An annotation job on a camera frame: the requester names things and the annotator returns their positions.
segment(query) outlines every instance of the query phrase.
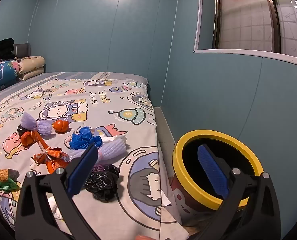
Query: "mattress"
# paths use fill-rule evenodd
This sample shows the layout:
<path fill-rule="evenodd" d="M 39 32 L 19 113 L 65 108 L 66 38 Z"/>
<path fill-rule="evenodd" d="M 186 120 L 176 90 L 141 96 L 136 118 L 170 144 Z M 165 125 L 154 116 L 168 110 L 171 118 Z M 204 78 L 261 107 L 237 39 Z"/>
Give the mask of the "mattress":
<path fill-rule="evenodd" d="M 38 145 L 25 148 L 20 143 L 16 131 L 23 112 L 50 123 L 69 121 L 70 132 L 53 132 L 44 138 L 64 152 L 72 132 L 84 126 L 98 134 L 127 137 L 127 152 L 106 161 L 121 170 L 117 197 L 103 203 L 86 190 L 73 197 L 102 240 L 130 240 L 138 234 L 159 240 L 187 239 L 157 142 L 145 78 L 109 72 L 44 73 L 0 91 L 0 169 L 18 170 L 19 186 L 29 170 L 48 173 L 45 164 L 38 165 L 32 158 L 41 152 Z M 19 194 L 0 191 L 0 213 L 13 229 Z M 69 233 L 63 220 L 56 221 Z"/>

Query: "floor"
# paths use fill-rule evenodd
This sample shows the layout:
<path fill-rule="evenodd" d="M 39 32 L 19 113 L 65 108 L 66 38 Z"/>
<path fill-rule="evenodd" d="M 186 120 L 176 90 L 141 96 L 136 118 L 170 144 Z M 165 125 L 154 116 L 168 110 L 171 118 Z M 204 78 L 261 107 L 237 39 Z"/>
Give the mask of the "floor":
<path fill-rule="evenodd" d="M 160 107 L 154 107 L 154 113 L 157 124 L 156 133 L 158 135 L 158 141 L 162 149 L 167 175 L 168 177 L 172 177 L 174 175 L 172 166 L 172 153 L 175 147 L 175 142 L 170 128 L 167 125 L 167 121 L 163 115 L 162 109 Z"/>

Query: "cartoon print bed sheet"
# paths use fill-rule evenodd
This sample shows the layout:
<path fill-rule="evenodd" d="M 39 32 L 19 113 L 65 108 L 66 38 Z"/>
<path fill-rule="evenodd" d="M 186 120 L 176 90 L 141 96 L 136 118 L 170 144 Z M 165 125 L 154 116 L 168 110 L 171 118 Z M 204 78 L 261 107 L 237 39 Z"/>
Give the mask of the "cartoon print bed sheet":
<path fill-rule="evenodd" d="M 0 102 L 0 169 L 18 170 L 19 186 L 29 170 L 47 174 L 46 165 L 37 165 L 32 158 L 40 153 L 39 146 L 25 148 L 18 136 L 24 111 L 50 123 L 58 119 L 70 122 L 71 132 L 44 137 L 48 145 L 61 147 L 64 152 L 72 132 L 84 126 L 95 128 L 95 135 L 127 137 L 128 152 L 111 161 L 121 169 L 117 198 L 102 203 L 86 190 L 73 198 L 101 239 L 130 240 L 138 234 L 160 240 L 188 237 L 161 203 L 156 123 L 145 84 L 131 79 L 54 78 Z M 12 228 L 19 194 L 0 191 L 0 209 Z M 62 220 L 57 222 L 69 232 Z"/>

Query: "headboard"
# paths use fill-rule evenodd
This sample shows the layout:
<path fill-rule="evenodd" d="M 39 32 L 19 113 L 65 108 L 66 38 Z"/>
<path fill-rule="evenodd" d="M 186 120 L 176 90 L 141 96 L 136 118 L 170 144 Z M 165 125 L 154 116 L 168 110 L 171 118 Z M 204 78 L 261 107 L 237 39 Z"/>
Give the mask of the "headboard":
<path fill-rule="evenodd" d="M 14 50 L 12 51 L 16 57 L 29 57 L 31 55 L 31 45 L 29 43 L 14 44 Z"/>

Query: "yellow ring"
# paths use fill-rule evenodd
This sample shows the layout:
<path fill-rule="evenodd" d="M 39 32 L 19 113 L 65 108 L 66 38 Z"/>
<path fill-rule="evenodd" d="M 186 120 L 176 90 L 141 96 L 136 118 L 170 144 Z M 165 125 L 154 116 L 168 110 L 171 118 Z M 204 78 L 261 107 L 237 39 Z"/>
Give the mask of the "yellow ring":
<path fill-rule="evenodd" d="M 217 210 L 219 206 L 222 203 L 222 200 L 219 198 L 216 198 L 203 189 L 201 189 L 190 177 L 188 172 L 186 171 L 182 159 L 182 152 L 184 146 L 189 143 L 190 141 L 201 139 L 201 138 L 207 138 L 207 139 L 215 139 L 218 141 L 222 141 L 224 143 L 227 143 L 234 147 L 236 150 L 241 152 L 245 158 L 249 161 L 251 164 L 254 173 L 256 176 L 259 176 L 263 172 L 263 168 L 261 166 L 260 161 L 255 156 L 255 154 L 243 143 L 236 140 L 235 138 L 216 131 L 212 130 L 195 130 L 188 132 L 184 134 L 176 144 L 176 147 L 173 151 L 173 168 L 174 172 L 176 174 L 177 179 L 183 186 L 183 188 L 191 195 L 196 201 L 201 203 L 202 205 L 211 208 L 213 210 Z M 247 204 L 247 200 L 243 199 L 241 200 L 239 207 L 245 206 Z"/>

